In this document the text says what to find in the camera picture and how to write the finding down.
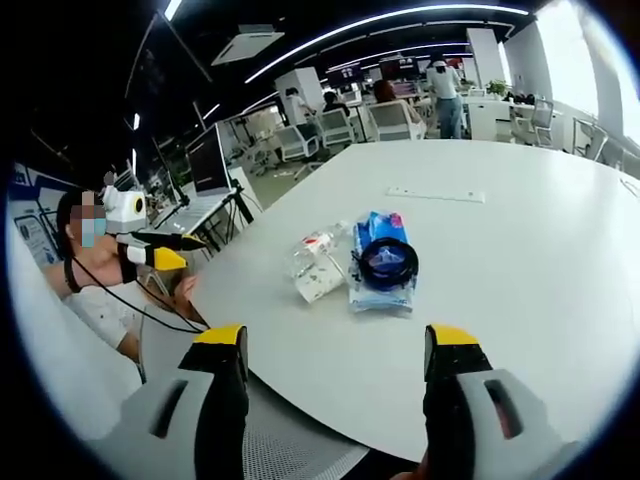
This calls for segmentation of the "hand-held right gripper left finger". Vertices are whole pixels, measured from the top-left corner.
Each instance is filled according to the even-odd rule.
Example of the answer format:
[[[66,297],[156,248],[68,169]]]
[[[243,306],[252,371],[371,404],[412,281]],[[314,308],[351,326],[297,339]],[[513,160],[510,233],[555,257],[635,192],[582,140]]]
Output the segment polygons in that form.
[[[249,410],[247,329],[208,329],[146,381],[92,450],[118,479],[241,479]]]

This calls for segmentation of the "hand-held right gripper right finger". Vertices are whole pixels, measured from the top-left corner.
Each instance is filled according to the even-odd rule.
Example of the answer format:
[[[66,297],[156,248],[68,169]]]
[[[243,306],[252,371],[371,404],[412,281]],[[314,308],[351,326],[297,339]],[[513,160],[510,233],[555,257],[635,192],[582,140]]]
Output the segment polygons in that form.
[[[460,328],[426,327],[424,381],[432,479],[552,479],[575,456],[545,403]]]

